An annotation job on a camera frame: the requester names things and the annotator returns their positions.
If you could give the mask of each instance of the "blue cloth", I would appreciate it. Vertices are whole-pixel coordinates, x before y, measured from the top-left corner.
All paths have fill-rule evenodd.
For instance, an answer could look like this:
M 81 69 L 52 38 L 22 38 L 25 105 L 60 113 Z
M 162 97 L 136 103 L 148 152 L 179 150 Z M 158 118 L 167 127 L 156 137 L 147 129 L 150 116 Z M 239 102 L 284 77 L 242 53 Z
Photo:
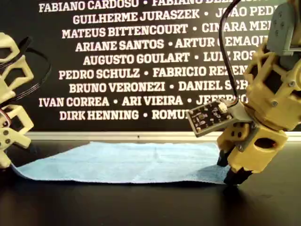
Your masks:
M 199 181 L 223 184 L 216 144 L 109 144 L 92 142 L 14 171 L 27 179 L 97 183 Z

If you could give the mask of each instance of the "white ledge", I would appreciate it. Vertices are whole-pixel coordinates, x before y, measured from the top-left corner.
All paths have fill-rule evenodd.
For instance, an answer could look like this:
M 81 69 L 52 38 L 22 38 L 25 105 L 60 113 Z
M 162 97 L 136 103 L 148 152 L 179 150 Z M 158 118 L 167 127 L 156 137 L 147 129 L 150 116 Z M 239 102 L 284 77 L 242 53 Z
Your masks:
M 32 140 L 91 140 L 144 142 L 216 141 L 221 132 L 196 138 L 193 132 L 28 132 Z M 301 141 L 301 132 L 287 132 L 288 141 Z

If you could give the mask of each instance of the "table surface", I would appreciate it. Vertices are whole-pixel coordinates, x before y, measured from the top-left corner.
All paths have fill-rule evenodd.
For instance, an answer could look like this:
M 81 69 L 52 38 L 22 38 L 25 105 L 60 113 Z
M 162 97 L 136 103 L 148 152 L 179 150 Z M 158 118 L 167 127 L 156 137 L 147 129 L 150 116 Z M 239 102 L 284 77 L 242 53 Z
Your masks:
M 37 155 L 9 150 L 16 165 L 85 144 L 39 141 Z M 101 185 L 35 182 L 0 172 L 1 226 L 301 225 L 301 150 L 290 142 L 261 174 L 235 187 L 206 183 Z

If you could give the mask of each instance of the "bolt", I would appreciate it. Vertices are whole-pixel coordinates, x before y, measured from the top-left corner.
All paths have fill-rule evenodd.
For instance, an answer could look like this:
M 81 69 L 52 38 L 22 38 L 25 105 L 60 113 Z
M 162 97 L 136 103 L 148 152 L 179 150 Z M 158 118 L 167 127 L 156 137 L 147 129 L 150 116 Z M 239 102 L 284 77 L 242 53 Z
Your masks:
M 288 86 L 289 86 L 289 87 L 294 87 L 295 84 L 296 84 L 295 81 L 291 81 L 291 82 L 288 83 Z
M 276 107 L 278 105 L 278 102 L 277 101 L 272 101 L 272 106 L 273 107 Z

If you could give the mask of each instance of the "circuit board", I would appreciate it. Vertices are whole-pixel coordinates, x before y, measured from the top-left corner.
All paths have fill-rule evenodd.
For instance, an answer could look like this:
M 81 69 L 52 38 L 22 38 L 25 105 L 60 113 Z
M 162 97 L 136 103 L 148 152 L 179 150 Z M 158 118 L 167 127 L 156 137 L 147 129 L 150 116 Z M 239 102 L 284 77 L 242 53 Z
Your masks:
M 232 119 L 229 112 L 222 113 L 220 111 L 219 104 L 220 102 L 216 101 L 188 111 L 187 116 L 190 118 L 190 124 L 196 135 L 202 133 L 203 130 Z

